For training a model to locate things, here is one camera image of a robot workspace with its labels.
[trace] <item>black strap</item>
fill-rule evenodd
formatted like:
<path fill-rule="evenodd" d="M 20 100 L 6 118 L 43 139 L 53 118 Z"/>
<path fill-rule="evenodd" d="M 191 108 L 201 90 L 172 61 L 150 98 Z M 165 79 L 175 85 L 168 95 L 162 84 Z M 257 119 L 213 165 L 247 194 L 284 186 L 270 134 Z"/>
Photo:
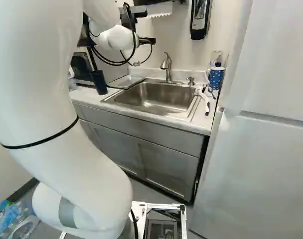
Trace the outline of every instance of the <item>black strap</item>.
<path fill-rule="evenodd" d="M 18 146 L 8 146 L 8 145 L 4 145 L 4 144 L 1 144 L 4 148 L 7 148 L 7 149 L 23 149 L 23 148 L 29 148 L 29 147 L 33 147 L 33 146 L 36 146 L 36 145 L 39 145 L 39 144 L 42 144 L 42 143 L 46 143 L 52 139 L 55 139 L 57 138 L 58 136 L 61 136 L 62 134 L 66 133 L 67 131 L 69 131 L 72 127 L 74 127 L 74 125 L 76 125 L 77 121 L 78 121 L 78 117 L 76 118 L 76 120 L 69 126 L 67 127 L 66 129 L 62 130 L 61 132 L 55 134 L 55 135 L 52 135 L 48 138 L 45 138 L 45 139 L 41 139 L 37 142 L 34 142 L 34 143 L 28 143 L 28 144 L 24 144 L 24 145 L 18 145 Z"/>

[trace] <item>white refrigerator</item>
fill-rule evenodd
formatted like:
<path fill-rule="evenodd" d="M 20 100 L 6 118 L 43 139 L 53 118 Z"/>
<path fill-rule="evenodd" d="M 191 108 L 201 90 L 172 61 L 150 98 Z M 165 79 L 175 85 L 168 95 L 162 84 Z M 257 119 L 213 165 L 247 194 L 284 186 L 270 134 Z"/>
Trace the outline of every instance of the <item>white refrigerator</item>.
<path fill-rule="evenodd" d="M 189 229 L 303 239 L 303 0 L 243 2 Z"/>

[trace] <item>white wall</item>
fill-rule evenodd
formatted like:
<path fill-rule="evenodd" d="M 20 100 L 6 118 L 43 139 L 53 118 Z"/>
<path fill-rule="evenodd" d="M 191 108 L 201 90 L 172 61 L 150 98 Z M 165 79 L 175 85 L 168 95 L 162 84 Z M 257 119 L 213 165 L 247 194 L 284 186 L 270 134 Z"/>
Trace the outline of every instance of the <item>white wall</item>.
<path fill-rule="evenodd" d="M 231 50 L 243 0 L 213 0 L 210 29 L 207 38 L 200 41 L 190 39 L 190 4 L 174 2 L 173 14 L 160 18 L 138 18 L 137 34 L 141 37 L 155 37 L 156 45 L 144 67 L 159 67 L 163 52 L 167 51 L 173 68 L 204 70 L 208 66 L 212 50 L 223 50 L 225 57 Z M 150 46 L 137 49 L 135 60 L 144 60 Z"/>
<path fill-rule="evenodd" d="M 0 202 L 32 177 L 0 145 Z"/>

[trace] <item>microwave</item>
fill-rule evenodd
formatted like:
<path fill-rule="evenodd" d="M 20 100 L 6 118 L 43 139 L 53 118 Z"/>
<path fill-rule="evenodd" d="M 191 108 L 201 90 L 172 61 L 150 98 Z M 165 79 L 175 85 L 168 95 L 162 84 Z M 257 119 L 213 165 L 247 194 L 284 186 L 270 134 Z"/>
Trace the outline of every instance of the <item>microwave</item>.
<path fill-rule="evenodd" d="M 119 51 L 116 52 L 103 52 L 106 56 L 111 57 L 112 59 L 117 59 L 119 57 Z M 123 66 L 110 66 L 103 63 L 97 57 L 95 57 L 91 51 L 88 50 L 88 47 L 77 47 L 74 51 L 71 68 L 74 72 L 75 82 L 77 84 L 93 86 L 93 80 L 91 72 L 96 69 L 102 70 L 104 74 L 104 79 L 106 83 L 109 83 L 113 80 L 116 80 L 120 77 L 123 77 L 128 74 L 127 65 Z"/>

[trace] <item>paper towel dispenser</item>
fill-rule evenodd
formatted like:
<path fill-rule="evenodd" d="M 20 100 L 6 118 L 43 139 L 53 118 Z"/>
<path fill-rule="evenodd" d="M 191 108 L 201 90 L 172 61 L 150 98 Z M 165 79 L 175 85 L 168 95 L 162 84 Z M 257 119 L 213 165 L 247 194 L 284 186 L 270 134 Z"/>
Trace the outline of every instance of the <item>paper towel dispenser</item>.
<path fill-rule="evenodd" d="M 134 5 L 135 6 L 149 5 L 149 4 L 156 4 L 164 1 L 173 1 L 173 0 L 134 0 Z"/>

